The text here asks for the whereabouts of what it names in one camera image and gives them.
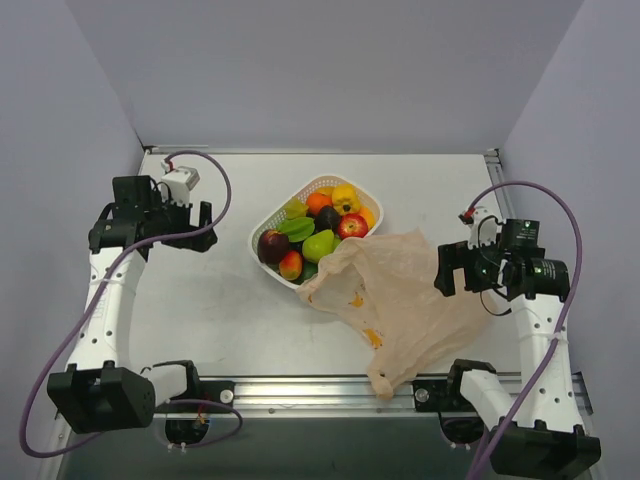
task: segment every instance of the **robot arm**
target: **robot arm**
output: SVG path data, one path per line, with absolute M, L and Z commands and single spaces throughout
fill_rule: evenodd
M 122 251 L 157 235 L 191 232 L 211 223 L 211 205 L 200 204 L 200 225 L 190 225 L 189 193 L 198 183 L 192 168 L 171 168 L 152 188 L 148 176 L 113 179 L 115 201 L 105 207 L 89 233 L 91 277 L 88 300 L 101 282 L 108 282 L 91 318 L 80 331 L 64 373 L 49 376 L 47 393 L 76 433 L 146 427 L 155 407 L 183 395 L 199 398 L 197 371 L 192 362 L 168 362 L 131 370 L 129 330 L 138 281 L 149 248 L 131 252 L 104 279 Z M 213 230 L 189 239 L 165 242 L 198 252 L 217 242 Z
M 441 245 L 434 282 L 445 296 L 455 294 L 453 270 L 463 268 L 465 289 L 506 289 L 517 324 L 523 384 L 549 350 L 559 343 L 551 363 L 518 409 L 514 422 L 491 454 L 500 474 L 527 478 L 575 478 L 600 458 L 600 442 L 587 437 L 573 395 L 566 326 L 555 333 L 569 292 L 567 267 L 545 259 L 538 247 L 539 222 L 498 219 L 478 207 L 460 217 L 471 228 L 468 242 Z M 449 394 L 468 401 L 494 434 L 513 406 L 490 364 L 456 360 L 449 373 Z

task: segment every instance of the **screw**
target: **screw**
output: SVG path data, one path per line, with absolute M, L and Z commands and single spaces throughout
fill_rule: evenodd
M 416 390 L 416 393 L 414 394 L 414 396 L 416 397 L 416 400 L 420 403 L 424 403 L 427 400 L 429 400 L 429 392 L 427 391 L 426 388 L 419 388 L 418 390 Z
M 227 404 L 233 401 L 233 392 L 231 390 L 223 390 L 220 392 L 220 402 Z

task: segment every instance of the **translucent plastic bag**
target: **translucent plastic bag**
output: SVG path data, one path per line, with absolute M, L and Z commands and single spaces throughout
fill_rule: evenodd
M 365 335 L 375 348 L 371 385 L 391 398 L 395 387 L 471 343 L 488 323 L 478 298 L 464 291 L 462 271 L 452 297 L 433 286 L 437 271 L 437 253 L 419 230 L 349 238 L 296 293 Z

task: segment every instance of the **gray floor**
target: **gray floor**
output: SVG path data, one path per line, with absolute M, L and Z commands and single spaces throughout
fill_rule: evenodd
M 107 433 L 67 455 L 59 478 L 463 479 L 473 456 L 452 451 L 433 418 L 249 419 L 236 437 L 185 455 L 158 442 L 162 428 Z

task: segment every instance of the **white basket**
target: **white basket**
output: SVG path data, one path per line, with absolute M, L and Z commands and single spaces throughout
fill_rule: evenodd
M 373 216 L 376 219 L 376 224 L 367 232 L 367 235 L 371 235 L 376 231 L 380 223 L 382 223 L 382 218 L 384 217 L 384 210 L 382 209 L 382 205 L 380 205 L 380 202 L 378 202 L 378 200 L 376 200 L 373 195 L 368 193 L 362 187 L 359 187 L 355 183 L 350 182 L 345 178 L 339 177 L 338 175 L 322 175 L 311 180 L 299 191 L 294 192 L 291 196 L 285 198 L 282 202 L 282 205 L 280 205 L 280 207 L 278 207 L 276 211 L 274 211 L 271 215 L 260 222 L 260 224 L 258 224 L 258 226 L 253 229 L 251 235 L 249 235 L 249 253 L 253 257 L 253 259 L 265 272 L 267 272 L 285 287 L 295 290 L 296 288 L 298 288 L 298 285 L 285 280 L 278 274 L 278 272 L 272 270 L 268 265 L 265 265 L 258 259 L 258 240 L 260 239 L 260 235 L 262 235 L 262 232 L 264 232 L 265 230 L 276 228 L 286 218 L 284 213 L 284 205 L 289 200 L 291 200 L 292 197 L 297 197 L 298 200 L 300 200 L 302 203 L 305 203 L 307 201 L 307 197 L 320 187 L 336 187 L 343 183 L 350 183 L 351 185 L 353 185 L 356 189 L 356 192 L 358 193 L 360 203 L 371 210 L 371 213 L 373 213 Z

